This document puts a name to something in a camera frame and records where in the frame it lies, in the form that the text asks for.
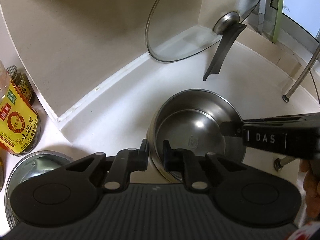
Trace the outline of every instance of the hand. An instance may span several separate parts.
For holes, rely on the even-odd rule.
[[[313,175],[309,161],[303,160],[300,170],[307,172],[303,181],[303,189],[306,191],[307,215],[317,218],[320,213],[320,182]]]

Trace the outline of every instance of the transparent lid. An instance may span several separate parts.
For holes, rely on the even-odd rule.
[[[240,22],[260,0],[156,0],[148,18],[145,39],[152,57],[173,62],[190,57],[221,40],[213,31],[226,14]]]

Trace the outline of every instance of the screw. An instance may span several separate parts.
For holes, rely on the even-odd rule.
[[[120,183],[116,181],[109,181],[104,185],[106,189],[110,189],[110,190],[118,189],[120,188],[120,186],[121,186]]]
[[[206,184],[203,181],[196,181],[192,183],[191,187],[193,187],[194,189],[202,190],[202,189],[206,189],[208,187],[208,184]]]

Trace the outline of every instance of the wire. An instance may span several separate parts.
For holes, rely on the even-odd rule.
[[[309,69],[309,72],[310,72],[310,75],[311,75],[313,84],[314,84],[314,86],[315,86],[315,89],[316,89],[316,93],[317,93],[317,97],[318,97],[318,102],[319,102],[319,107],[320,107],[320,98],[319,98],[319,93],[318,93],[318,90],[317,90],[316,82],[315,82],[315,79],[313,78],[313,75],[312,75],[312,73],[311,73],[311,69]]]

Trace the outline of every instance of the green strip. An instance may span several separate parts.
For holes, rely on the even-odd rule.
[[[276,14],[276,22],[275,22],[275,27],[273,29],[273,36],[272,36],[273,43],[276,43],[278,40],[280,27],[281,27],[282,8],[283,8],[283,0],[278,0],[278,10]]]

